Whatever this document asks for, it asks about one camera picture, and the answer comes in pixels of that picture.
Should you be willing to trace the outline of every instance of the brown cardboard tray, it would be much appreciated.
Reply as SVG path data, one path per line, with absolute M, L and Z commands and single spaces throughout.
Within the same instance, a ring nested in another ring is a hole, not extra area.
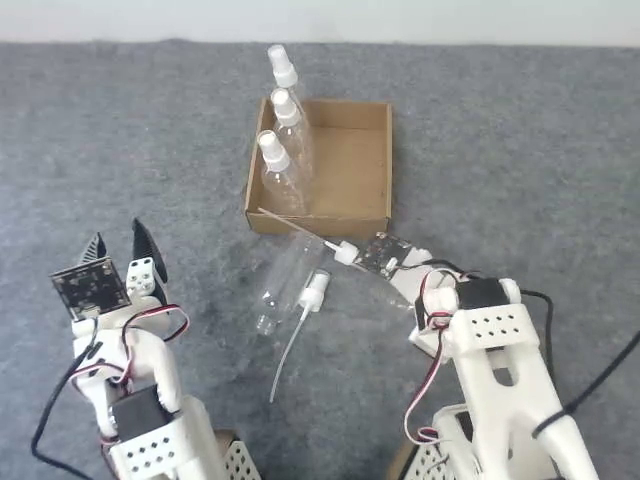
M 386 231 L 391 218 L 391 105 L 313 99 L 304 108 L 315 158 L 311 212 L 284 218 L 318 235 L 368 238 Z M 256 137 L 274 123 L 271 103 L 265 98 Z M 258 211 L 259 207 L 273 211 L 263 194 L 262 162 L 254 141 L 245 199 L 247 220 L 256 232 L 286 233 L 289 227 Z

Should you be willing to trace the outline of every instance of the transparent bottle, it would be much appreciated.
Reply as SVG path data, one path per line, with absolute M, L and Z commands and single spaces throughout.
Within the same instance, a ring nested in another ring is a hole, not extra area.
M 270 205 L 281 215 L 305 215 L 309 211 L 308 183 L 298 165 L 284 149 L 272 130 L 258 135 L 264 166 L 262 184 L 266 188 Z
M 287 51 L 282 45 L 271 45 L 267 50 L 267 55 L 271 61 L 276 85 L 289 92 L 289 95 L 291 95 L 291 98 L 300 109 L 300 112 L 302 112 L 303 120 L 306 122 L 307 117 L 302 106 L 302 101 L 306 98 L 304 86 L 298 78 L 298 73 L 296 72 L 293 63 L 289 60 Z
M 291 234 L 267 271 L 256 305 L 256 329 L 271 335 L 298 304 L 307 281 L 318 267 L 325 246 L 321 240 L 302 232 Z
M 302 112 L 286 89 L 276 88 L 271 93 L 271 103 L 276 114 L 273 131 L 291 160 L 300 167 L 305 180 L 311 182 L 314 167 L 313 140 L 309 124 L 304 121 Z

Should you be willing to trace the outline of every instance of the circuit board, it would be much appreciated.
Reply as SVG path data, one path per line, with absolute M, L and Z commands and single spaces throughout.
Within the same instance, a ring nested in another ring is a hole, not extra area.
M 54 273 L 51 280 L 75 321 L 131 305 L 110 257 Z
M 402 264 L 411 248 L 413 245 L 405 240 L 378 232 L 354 264 L 389 279 L 393 268 Z

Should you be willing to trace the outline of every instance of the gray carpet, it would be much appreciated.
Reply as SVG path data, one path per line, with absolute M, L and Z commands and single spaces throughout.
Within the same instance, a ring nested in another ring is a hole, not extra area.
M 580 391 L 638 328 L 640 51 L 292 45 L 316 96 L 394 106 L 392 230 L 557 303 L 559 392 Z M 193 318 L 174 351 L 186 391 L 270 479 L 382 478 L 427 366 L 410 315 L 374 277 L 326 262 L 323 311 L 254 337 L 250 302 L 282 238 L 252 233 L 243 189 L 264 45 L 0 45 L 0 478 L 67 478 L 29 438 L 71 358 L 48 274 L 100 230 L 121 274 L 140 215 Z M 531 311 L 542 325 L 542 305 Z M 640 352 L 576 415 L 603 479 L 640 478 Z M 450 368 L 418 412 L 461 401 Z M 57 406 L 44 449 L 99 479 L 90 407 Z

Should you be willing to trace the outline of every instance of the black cable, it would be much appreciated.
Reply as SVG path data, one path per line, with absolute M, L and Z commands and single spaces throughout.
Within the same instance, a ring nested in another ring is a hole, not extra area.
M 575 399 L 565 405 L 562 410 L 557 413 L 554 413 L 545 421 L 543 421 L 540 425 L 538 425 L 533 433 L 531 434 L 533 438 L 537 438 L 542 431 L 547 428 L 552 423 L 556 422 L 560 418 L 565 415 L 572 415 L 578 407 L 584 402 L 589 395 L 596 391 L 596 389 L 602 385 L 602 383 L 609 378 L 609 376 L 615 371 L 616 368 L 620 366 L 622 362 L 629 356 L 629 354 L 638 346 L 640 342 L 640 330 L 636 332 L 631 341 L 627 344 L 626 347 L 622 349 L 622 351 L 613 359 L 613 361 L 605 368 L 600 375 L 596 377 L 596 379 L 591 382 L 591 384 Z
M 429 260 L 424 260 L 423 262 L 417 263 L 415 265 L 399 265 L 397 268 L 399 270 L 411 270 L 412 268 L 421 267 L 423 265 L 441 265 L 450 270 L 453 270 L 456 273 L 465 273 L 465 271 L 457 265 L 454 265 L 449 260 L 444 260 L 442 258 L 430 258 Z
M 547 371 L 549 372 L 549 377 L 551 378 L 551 382 L 555 387 L 556 371 L 553 364 L 553 342 L 551 339 L 551 326 L 553 324 L 553 300 L 551 300 L 551 297 L 549 295 L 546 295 L 542 292 L 536 292 L 535 290 L 520 290 L 520 293 L 528 297 L 541 298 L 547 304 L 547 318 L 544 322 L 544 352 Z
M 71 475 L 74 475 L 75 477 L 78 477 L 78 478 L 82 478 L 84 480 L 93 480 L 93 479 L 89 475 L 87 475 L 86 473 L 83 473 L 80 470 L 78 470 L 77 468 L 72 467 L 71 465 L 69 465 L 67 463 L 64 463 L 64 462 L 62 462 L 60 460 L 56 460 L 54 458 L 51 458 L 51 457 L 45 455 L 44 453 L 40 452 L 40 450 L 38 449 L 38 443 L 40 443 L 40 440 L 42 439 L 42 435 L 44 433 L 44 429 L 47 426 L 47 422 L 49 421 L 49 417 L 51 416 L 51 410 L 53 410 L 53 406 L 55 405 L 56 401 L 58 400 L 58 397 L 60 396 L 60 393 L 62 393 L 62 390 L 64 389 L 65 385 L 69 381 L 69 378 L 71 378 L 71 375 L 73 375 L 73 372 L 75 372 L 78 369 L 80 364 L 84 361 L 85 357 L 89 354 L 89 352 L 91 351 L 91 349 L 95 345 L 96 336 L 98 335 L 98 319 L 94 318 L 93 322 L 94 322 L 93 323 L 93 335 L 91 337 L 91 341 L 89 342 L 89 345 L 87 345 L 87 348 L 85 348 L 83 350 L 83 352 L 73 360 L 73 362 L 71 363 L 71 365 L 69 366 L 67 371 L 64 372 L 64 375 L 58 381 L 58 384 L 56 385 L 56 387 L 53 389 L 53 392 L 51 393 L 51 396 L 49 397 L 49 400 L 47 400 L 47 403 L 44 406 L 44 410 L 42 411 L 42 415 L 40 416 L 40 421 L 38 422 L 38 427 L 36 428 L 36 431 L 33 434 L 33 438 L 31 439 L 31 454 L 34 457 L 36 457 L 41 462 L 49 464 L 52 467 L 64 470 L 65 472 L 68 472 Z

